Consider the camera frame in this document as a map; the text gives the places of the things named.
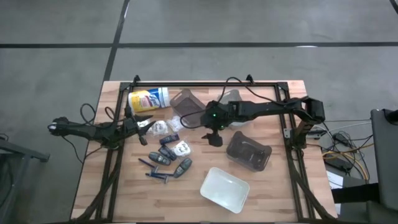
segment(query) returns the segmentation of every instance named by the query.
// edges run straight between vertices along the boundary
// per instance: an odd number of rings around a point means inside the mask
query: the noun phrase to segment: yellow cable
[[[347,153],[354,152],[354,151],[358,151],[358,150],[360,150],[360,149],[364,149],[364,148],[366,148],[366,147],[373,146],[373,145],[374,145],[374,143],[372,143],[372,144],[367,144],[367,145],[365,145],[365,146],[363,146],[363,147],[359,147],[359,148],[352,149],[352,150],[345,151],[345,152],[329,151],[329,152],[323,153],[322,156],[324,156],[324,155],[326,155],[326,154],[329,154],[329,153],[336,153],[336,154],[346,155]],[[327,157],[327,158],[323,158],[323,159],[336,159],[337,157],[338,157],[338,156],[333,156],[333,157]]]
[[[324,153],[324,154],[322,154],[322,156],[324,156],[324,155],[326,155],[326,154],[330,154],[330,153],[337,153],[338,155],[337,156],[335,156],[335,157],[329,157],[329,158],[324,158],[324,159],[335,159],[335,158],[337,158],[337,157],[339,157],[339,156],[341,156],[343,153],[339,153],[339,152],[326,152],[326,153]],[[365,172],[365,169],[363,169],[363,166],[356,160],[356,159],[354,159],[354,157],[352,157],[352,156],[350,156],[350,155],[348,155],[348,154],[343,154],[344,156],[346,156],[346,157],[349,157],[350,159],[352,159],[355,163],[357,163],[358,165],[359,165],[359,167],[361,168],[361,170],[362,170],[362,173],[364,174],[364,177],[365,177],[365,180],[369,180],[369,177],[368,177],[368,173],[366,173]]]

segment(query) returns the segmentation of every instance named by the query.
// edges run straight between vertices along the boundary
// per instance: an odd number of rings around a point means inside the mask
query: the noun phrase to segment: black stand
[[[2,166],[4,167],[5,164],[7,164],[9,169],[8,172],[10,172],[10,189],[6,192],[4,204],[0,208],[0,224],[3,224],[8,222],[11,210],[14,208],[16,196],[21,187],[22,179],[25,175],[30,159],[36,158],[41,162],[47,162],[50,154],[44,154],[25,147],[17,146],[2,139],[0,139],[0,149],[3,150],[3,152],[0,152]],[[11,164],[7,161],[10,159],[9,157],[16,157],[21,160],[16,170],[11,170]]]
[[[335,203],[380,201],[378,183],[333,189],[331,193]]]

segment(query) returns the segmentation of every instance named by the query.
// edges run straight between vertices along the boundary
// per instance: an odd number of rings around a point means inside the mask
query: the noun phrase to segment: wire
[[[352,125],[347,125],[347,126],[343,126],[343,127],[340,127],[340,128],[335,128],[335,129],[332,129],[332,130],[329,130],[330,132],[332,132],[332,131],[336,131],[336,130],[340,130],[340,129],[343,129],[343,128],[348,128],[348,127],[353,127],[353,126],[358,126],[358,125],[364,125],[364,124],[371,124],[372,122],[365,122],[365,123],[359,123],[359,124],[352,124]]]
[[[297,100],[295,100],[295,101],[290,101],[290,102],[287,102],[287,103],[281,103],[281,102],[272,100],[272,99],[270,99],[270,98],[268,98],[268,97],[258,95],[257,93],[253,92],[253,91],[252,91],[244,82],[242,82],[240,79],[238,79],[238,78],[236,78],[236,77],[229,77],[229,78],[227,78],[227,80],[225,81],[225,85],[224,85],[224,88],[223,88],[223,92],[221,93],[221,96],[220,96],[220,98],[218,99],[218,102],[220,102],[220,100],[221,100],[222,97],[224,96],[226,84],[227,84],[228,81],[230,81],[231,79],[235,79],[235,80],[237,80],[238,82],[242,83],[243,86],[244,86],[246,89],[248,89],[249,92],[251,92],[254,96],[256,96],[256,97],[258,97],[258,98],[265,99],[265,100],[269,100],[269,101],[271,101],[271,102],[273,102],[273,103],[275,103],[275,104],[277,104],[277,105],[280,105],[280,106],[289,105],[289,104],[291,104],[291,103],[296,103],[297,101],[302,100],[302,99],[297,99]]]
[[[370,121],[370,119],[347,119],[347,120],[333,120],[325,122],[353,122],[353,121]]]
[[[102,148],[103,148],[103,147],[101,146],[101,147],[95,149],[94,151],[90,152],[89,154],[87,154],[87,155],[85,156],[85,159],[86,159],[89,155],[91,155],[92,153],[94,153],[94,152],[96,152],[96,151],[98,151],[98,150],[100,150],[100,149],[102,149]]]
[[[7,163],[7,166],[8,166],[8,175],[10,177],[10,188],[8,189],[5,198],[1,201],[0,208],[4,205],[4,203],[6,203],[6,200],[7,200],[8,196],[10,195],[10,192],[11,192],[11,189],[12,189],[12,185],[14,184],[14,177],[12,176],[11,164],[7,160],[6,160],[6,163]]]
[[[366,142],[368,142],[369,141],[369,139],[368,140],[366,140],[363,144],[362,144],[362,146],[361,147],[364,147],[364,145],[366,144]],[[371,173],[369,172],[369,169],[368,169],[368,165],[366,164],[366,161],[364,160],[364,158],[363,158],[363,155],[361,154],[361,158],[362,158],[362,161],[363,161],[363,164],[365,165],[365,168],[366,168],[366,172],[368,172],[368,177],[369,177],[369,179],[366,181],[366,183],[368,184],[369,183],[369,180],[370,180],[370,178],[371,178]]]
[[[76,158],[80,161],[81,164],[83,164],[83,161],[79,158],[79,155],[77,154],[75,145],[71,141],[67,140],[64,136],[61,136],[61,137],[63,138],[63,140],[69,142],[69,144],[72,145],[73,149],[75,150]]]
[[[338,154],[347,154],[347,153],[355,152],[355,151],[358,151],[358,150],[361,150],[361,149],[364,149],[364,148],[366,148],[366,147],[373,146],[373,145],[374,145],[374,143],[368,144],[368,145],[365,145],[365,146],[362,146],[362,147],[358,147],[358,148],[353,149],[353,150],[344,151],[344,152],[335,152],[335,153],[338,153]],[[335,159],[335,158],[337,158],[337,156],[336,156],[336,157],[324,158],[324,159]]]
[[[90,109],[92,110],[92,112],[93,112],[93,114],[94,114],[93,118],[91,118],[89,121],[86,119],[86,117],[85,117],[84,114],[83,114],[83,108],[84,108],[84,106],[90,107]],[[98,125],[95,125],[95,124],[91,124],[91,122],[94,121],[94,119],[95,119],[96,111],[94,110],[93,106],[91,106],[89,103],[83,103],[83,104],[81,105],[81,107],[80,107],[80,116],[81,116],[81,118],[83,119],[83,121],[85,121],[85,123],[79,124],[79,125],[86,125],[86,124],[87,124],[87,125],[89,125],[89,126],[96,127],[96,128],[108,128],[108,127],[112,126],[112,124],[114,124],[115,122],[119,122],[119,121],[122,121],[122,120],[123,120],[123,119],[120,119],[120,120],[116,119],[115,116],[114,116],[114,111],[112,110],[112,108],[110,108],[110,107],[108,107],[108,106],[105,107],[105,113],[106,113],[106,115],[112,120],[111,123],[109,123],[109,124],[106,125],[106,126],[98,126]]]
[[[0,135],[5,136],[5,137],[6,137],[6,141],[8,141],[9,137],[8,137],[7,134],[5,134],[5,133],[0,133]]]
[[[361,138],[361,139],[350,139],[350,141],[360,141],[360,140],[367,140],[368,138],[373,137],[373,134],[371,134],[370,136],[366,137],[366,138]]]
[[[277,105],[285,106],[285,105],[289,105],[289,104],[291,104],[291,103],[296,103],[297,101],[302,100],[302,99],[297,99],[297,100],[295,100],[295,101],[290,101],[290,102],[287,102],[287,103],[281,103],[281,102],[272,100],[272,99],[270,99],[270,98],[268,98],[268,97],[258,95],[257,93],[253,92],[253,91],[252,91],[244,82],[242,82],[240,79],[238,79],[238,78],[236,78],[236,77],[229,77],[229,78],[227,78],[226,81],[225,81],[225,85],[224,85],[224,87],[223,87],[223,91],[221,92],[221,96],[220,96],[220,98],[218,99],[217,103],[219,103],[219,102],[221,101],[221,99],[224,97],[224,93],[225,93],[225,89],[226,89],[226,84],[227,84],[228,81],[230,81],[231,79],[235,79],[236,81],[242,83],[243,86],[244,86],[246,89],[248,89],[248,91],[251,92],[254,96],[259,97],[259,98],[262,98],[262,99],[265,99],[265,100],[269,100],[269,101],[271,101],[271,102],[273,102],[273,103],[275,103],[275,104],[277,104]],[[193,113],[189,113],[189,114],[185,114],[185,115],[181,116],[181,117],[180,117],[181,125],[182,125],[184,128],[188,128],[188,129],[195,129],[195,128],[202,127],[203,125],[199,125],[199,126],[196,126],[196,127],[188,127],[188,126],[186,126],[186,125],[184,125],[184,124],[182,123],[182,119],[183,119],[184,117],[186,117],[186,116],[190,116],[190,115],[193,115],[193,114],[196,114],[196,113],[202,113],[202,112],[204,112],[204,111],[206,111],[206,109],[205,109],[205,110],[201,110],[201,111],[196,111],[196,112],[193,112]]]
[[[338,153],[338,152],[326,152],[326,153],[324,153],[324,154],[322,154],[322,155],[331,154],[331,153]],[[356,163],[357,165],[359,165],[359,167],[361,168],[362,173],[363,173],[364,176],[365,176],[365,179],[366,179],[366,180],[369,180],[369,177],[368,177],[367,173],[365,172],[363,166],[362,166],[356,159],[354,159],[354,157],[352,157],[352,156],[350,156],[350,155],[347,155],[347,154],[346,154],[345,156],[346,156],[346,157],[349,157],[349,158],[352,159],[352,160],[354,160],[354,163]]]
[[[318,144],[309,144],[309,143],[307,143],[307,145],[309,145],[309,146],[318,146],[318,147],[323,148],[322,146],[320,146],[320,145],[318,145]]]
[[[190,115],[197,114],[197,113],[202,113],[202,112],[205,112],[205,111],[206,111],[206,110],[196,111],[196,112],[189,113],[189,114],[186,114],[186,115],[181,116],[181,117],[180,117],[180,123],[181,123],[181,125],[182,125],[184,128],[188,128],[188,129],[195,129],[195,128],[200,128],[200,127],[202,127],[202,126],[203,126],[202,124],[199,125],[199,126],[196,126],[196,127],[188,127],[188,126],[186,126],[186,125],[182,122],[182,119],[183,119],[184,117],[186,117],[186,116],[190,116]]]
[[[325,124],[325,122],[322,122],[322,124],[325,126],[325,129],[326,129],[327,133],[329,134],[330,139],[331,139],[331,142],[332,142],[332,146],[330,146],[330,147],[327,148],[326,150],[327,150],[327,151],[334,151],[334,150],[336,150],[336,151],[339,152],[339,150],[338,150],[337,147],[336,147],[336,142],[335,142],[335,140],[333,139],[333,136],[331,135],[331,132],[329,131],[329,127]],[[351,160],[349,160],[348,157],[347,157],[346,155],[342,154],[342,156],[351,164],[351,169],[354,167],[354,168],[358,171],[358,173],[361,175],[362,179],[364,179],[364,176],[362,175],[361,171],[359,171],[359,169],[355,166],[355,161],[356,161],[355,154],[354,154],[354,162],[352,162]]]

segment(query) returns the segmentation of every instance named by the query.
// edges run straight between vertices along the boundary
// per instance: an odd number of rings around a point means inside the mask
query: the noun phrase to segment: clear plastic container
[[[266,168],[272,148],[263,146],[255,140],[246,137],[241,131],[235,132],[228,147],[228,159],[248,168],[253,172],[263,171]]]
[[[233,213],[239,213],[243,209],[249,190],[247,182],[212,167],[200,188],[200,194]]]
[[[170,105],[180,117],[194,113],[183,118],[183,122],[189,127],[196,127],[200,125],[200,117],[205,113],[206,106],[195,97],[189,89],[183,89],[177,93],[175,97],[170,100]]]

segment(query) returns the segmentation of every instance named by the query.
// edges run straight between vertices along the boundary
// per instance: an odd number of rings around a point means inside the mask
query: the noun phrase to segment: white plastic container
[[[130,108],[135,112],[154,110],[170,106],[167,87],[129,93]]]
[[[200,188],[200,194],[237,214],[242,211],[249,190],[247,182],[212,167]]]

